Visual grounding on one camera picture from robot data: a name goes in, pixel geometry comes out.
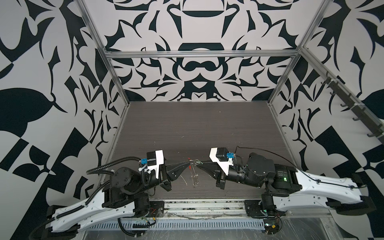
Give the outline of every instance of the black cable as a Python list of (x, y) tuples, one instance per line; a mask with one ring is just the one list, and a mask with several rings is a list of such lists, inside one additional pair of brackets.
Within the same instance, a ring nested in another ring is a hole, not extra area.
[[(144, 164), (139, 163), (139, 166), (142, 168), (144, 167)], [(147, 173), (144, 169), (141, 169), (141, 182), (142, 184), (147, 187), (151, 183), (152, 175)]]
[[(109, 180), (106, 181), (105, 183), (101, 184), (100, 187), (98, 187), (98, 188), (96, 189), (96, 191), (93, 192), (93, 194), (92, 194), (92, 195), (89, 197), (89, 199), (85, 202), (85, 205), (88, 205), (88, 204), (91, 202), (91, 200), (96, 196), (96, 194), (97, 194), (103, 187), (105, 187), (105, 185), (107, 185), (107, 184), (109, 184)], [(44, 227), (44, 226), (47, 225), (48, 223), (55, 221), (56, 219), (59, 219), (59, 218), (61, 218), (61, 217), (64, 217), (64, 216), (67, 216), (67, 215), (72, 214), (72, 213), (74, 213), (74, 212), (77, 212), (78, 210), (83, 209), (83, 208), (84, 208), (83, 205), (78, 206), (77, 208), (74, 208), (74, 209), (72, 209), (72, 210), (63, 212), (62, 214), (59, 214), (59, 215), (57, 215), (56, 217), (53, 217), (53, 218), (51, 218), (51, 219), (49, 219), (49, 220), (43, 222), (42, 224), (38, 225), (35, 229), (32, 230), (32, 232), (31, 232), (31, 233), (29, 234), (29, 236), (28, 236), (29, 240), (40, 240), (41, 238), (35, 238), (35, 237), (34, 237), (34, 235), (35, 235), (35, 233), (37, 232), (37, 230), (39, 230), (40, 228)]]
[(235, 156), (236, 156), (236, 163), (237, 163), (237, 158), (239, 157), (241, 159), (241, 165), (243, 165), (243, 158), (240, 156), (237, 156), (236, 154), (235, 154)]
[(236, 149), (235, 149), (235, 154), (236, 154), (236, 151), (237, 151), (237, 148), (244, 148), (244, 149), (257, 149), (257, 150), (262, 150), (262, 151), (265, 151), (265, 152), (269, 152), (269, 153), (272, 153), (276, 156), (279, 156), (281, 157), (282, 159), (284, 159), (285, 161), (289, 162), (290, 164), (292, 164), (295, 168), (297, 168), (300, 172), (302, 172), (305, 176), (307, 176), (309, 179), (312, 179), (314, 180), (315, 182), (317, 183), (325, 183), (325, 184), (331, 184), (331, 185), (336, 185), (336, 186), (341, 186), (341, 187), (346, 187), (346, 188), (351, 188), (351, 189), (355, 189), (355, 188), (365, 188), (367, 187), (367, 185), (365, 186), (362, 186), (362, 187), (354, 187), (354, 186), (344, 186), (344, 185), (341, 185), (341, 184), (336, 184), (336, 183), (330, 183), (330, 182), (322, 182), (320, 179), (313, 179), (312, 177), (308, 176), (304, 171), (302, 171), (301, 169), (299, 169), (293, 162), (289, 161), (288, 159), (286, 159), (285, 157), (277, 154), (277, 153), (274, 153), (274, 152), (271, 152), (271, 151), (268, 151), (268, 150), (265, 150), (265, 149), (262, 149), (262, 148), (257, 148), (257, 147), (239, 147), (239, 146), (236, 146)]
[(130, 233), (129, 231), (127, 231), (127, 230), (123, 227), (123, 225), (121, 224), (121, 220), (120, 220), (120, 218), (118, 218), (118, 224), (119, 224), (119, 227), (120, 227), (121, 231), (122, 231), (124, 234), (126, 234), (126, 235), (128, 235), (128, 236), (130, 236), (130, 237), (141, 237), (141, 236), (143, 236), (144, 233), (145, 233), (145, 232), (141, 232), (141, 235), (138, 235), (137, 233)]
[(102, 165), (102, 166), (99, 166), (99, 167), (96, 167), (96, 168), (92, 168), (92, 169), (88, 170), (86, 173), (87, 174), (93, 174), (96, 171), (112, 167), (112, 166), (114, 166), (114, 165), (116, 165), (118, 163), (121, 163), (121, 162), (125, 162), (125, 161), (140, 161), (140, 160), (141, 160), (141, 158), (139, 158), (139, 157), (123, 157), (123, 158), (120, 158), (120, 159), (115, 160), (113, 162), (107, 163), (105, 165)]
[(96, 196), (96, 194), (101, 190), (103, 189), (106, 185), (109, 184), (109, 180), (106, 181), (105, 183), (101, 184), (93, 193), (92, 195), (88, 198), (88, 200), (85, 202), (85, 205), (88, 205), (92, 199)]
[(108, 175), (113, 175), (113, 172), (112, 171), (108, 171), (108, 170), (97, 170), (97, 171), (94, 171), (90, 174), (108, 174)]
[(148, 194), (148, 196), (153, 197), (155, 195), (155, 193), (156, 193), (156, 186), (153, 188), (153, 194), (152, 195)]
[(134, 223), (132, 224), (132, 226), (136, 226), (136, 227), (150, 227), (152, 225), (155, 225), (156, 224), (156, 219), (153, 218), (154, 222), (153, 223), (150, 223), (150, 224), (147, 224), (147, 225), (140, 225), (140, 224), (137, 224), (137, 223)]
[(61, 217), (63, 217), (63, 216), (67, 216), (67, 215), (70, 215), (70, 214), (72, 214), (72, 213), (74, 213), (74, 212), (77, 212), (78, 210), (80, 210), (80, 209), (82, 209), (82, 208), (84, 208), (84, 206), (83, 206), (83, 205), (81, 205), (81, 206), (78, 206), (78, 207), (77, 207), (77, 208), (75, 208), (75, 209), (72, 209), (72, 210), (66, 211), (66, 212), (64, 212), (64, 213), (62, 213), (62, 214), (59, 214), (59, 215), (57, 215), (57, 216), (56, 216), (56, 219), (59, 219), (59, 218), (61, 218)]
[(53, 217), (53, 218), (43, 222), (42, 224), (38, 225), (37, 227), (35, 227), (35, 229), (33, 229), (32, 232), (29, 234), (28, 239), (29, 240), (40, 240), (41, 238), (35, 238), (34, 237), (34, 235), (37, 232), (37, 230), (39, 230), (42, 227), (45, 227), (45, 225), (47, 225), (50, 222), (53, 222), (54, 220), (55, 220), (55, 218)]
[(279, 222), (281, 222), (281, 224), (279, 225), (279, 230), (277, 232), (280, 232), (281, 229), (283, 228), (283, 221), (281, 220), (280, 216), (278, 215), (277, 218), (279, 219)]

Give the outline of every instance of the dark wooden tabletop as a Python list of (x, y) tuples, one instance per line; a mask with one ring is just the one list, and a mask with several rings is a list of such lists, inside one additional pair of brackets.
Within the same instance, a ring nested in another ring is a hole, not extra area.
[[(126, 156), (145, 158), (147, 152), (162, 149), (165, 164), (188, 158), (206, 161), (212, 147), (234, 151), (236, 146), (266, 149), (291, 160), (266, 102), (133, 102), (112, 160)], [(289, 165), (282, 158), (259, 150), (238, 149), (237, 155), (245, 163), (251, 152)], [(137, 162), (124, 162), (112, 169), (121, 166), (138, 168)], [(200, 169), (196, 168), (196, 172), (196, 188), (186, 169), (184, 179), (179, 177), (172, 182), (172, 191), (158, 187), (152, 198), (252, 198), (264, 192), (230, 181), (221, 190), (215, 186), (215, 179)]]

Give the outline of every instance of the hook rack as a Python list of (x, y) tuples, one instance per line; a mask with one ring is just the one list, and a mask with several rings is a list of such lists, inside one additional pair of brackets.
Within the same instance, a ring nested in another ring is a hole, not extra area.
[(377, 137), (384, 144), (384, 127), (382, 121), (372, 113), (367, 106), (360, 101), (340, 80), (328, 77), (322, 84), (327, 84), (333, 92), (331, 95), (338, 95), (344, 102), (342, 107), (349, 109), (356, 115), (354, 121), (361, 121), (370, 131), (368, 137)]

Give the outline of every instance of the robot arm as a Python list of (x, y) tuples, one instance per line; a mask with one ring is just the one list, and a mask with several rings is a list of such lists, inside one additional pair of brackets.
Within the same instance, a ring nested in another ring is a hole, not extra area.
[[(265, 184), (266, 192), (261, 200), (244, 202), (250, 217), (269, 220), (269, 216), (279, 217), (287, 210), (303, 207), (332, 208), (343, 215), (363, 215), (376, 209), (370, 197), (361, 195), (359, 188), (363, 183), (357, 174), (341, 179), (308, 174), (295, 167), (274, 164), (256, 153), (249, 155), (244, 166), (224, 147), (212, 148), (210, 158), (211, 161), (197, 167), (215, 178), (216, 186), (221, 189), (225, 188), (226, 180), (258, 188)], [(139, 172), (128, 167), (115, 172), (103, 170), (127, 160), (139, 161)], [(160, 150), (147, 153), (146, 159), (127, 157), (91, 169), (88, 174), (111, 174), (110, 180), (88, 199), (72, 206), (50, 206), (49, 220), (36, 227), (30, 239), (69, 240), (78, 231), (107, 220), (146, 216), (151, 208), (146, 190), (159, 185), (171, 191), (171, 181), (189, 165), (190, 162), (181, 162), (166, 166)], [(41, 238), (36, 238), (40, 228), (44, 228)]]
[(226, 180), (258, 188), (265, 184), (266, 193), (262, 194), (256, 212), (275, 216), (294, 208), (325, 207), (342, 215), (363, 215), (376, 209), (372, 199), (361, 194), (359, 188), (363, 183), (357, 174), (339, 179), (313, 175), (274, 164), (256, 153), (249, 155), (244, 166), (225, 147), (212, 148), (210, 158), (211, 162), (197, 166), (215, 178), (221, 189)]
[[(72, 239), (78, 231), (101, 222), (147, 215), (151, 206), (145, 191), (158, 185), (171, 191), (171, 181), (176, 180), (190, 162), (166, 166), (160, 150), (147, 153), (147, 158), (142, 159), (139, 164), (139, 170), (147, 174), (144, 178), (146, 183), (143, 182), (142, 173), (121, 167), (111, 172), (110, 180), (102, 184), (88, 199), (68, 207), (50, 206), (47, 211), (47, 218), (50, 220), (42, 232), (41, 239)], [(36, 239), (35, 232), (36, 229), (30, 234), (30, 239)]]

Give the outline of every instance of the black mounting plate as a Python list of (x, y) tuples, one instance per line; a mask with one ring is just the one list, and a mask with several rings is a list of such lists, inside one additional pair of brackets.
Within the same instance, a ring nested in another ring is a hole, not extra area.
[(151, 208), (155, 209), (155, 211), (151, 209), (151, 212), (147, 217), (156, 217), (159, 214), (164, 213), (164, 201), (149, 201), (149, 205)]

